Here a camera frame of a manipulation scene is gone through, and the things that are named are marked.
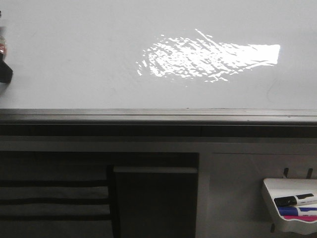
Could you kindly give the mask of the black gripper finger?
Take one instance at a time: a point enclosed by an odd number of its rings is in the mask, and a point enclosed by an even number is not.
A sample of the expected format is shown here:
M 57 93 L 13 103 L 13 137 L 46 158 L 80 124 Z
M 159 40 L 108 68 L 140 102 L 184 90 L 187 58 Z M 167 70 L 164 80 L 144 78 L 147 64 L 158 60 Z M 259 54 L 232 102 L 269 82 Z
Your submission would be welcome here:
M 10 83 L 13 76 L 13 70 L 4 62 L 4 59 L 0 59 L 0 82 Z

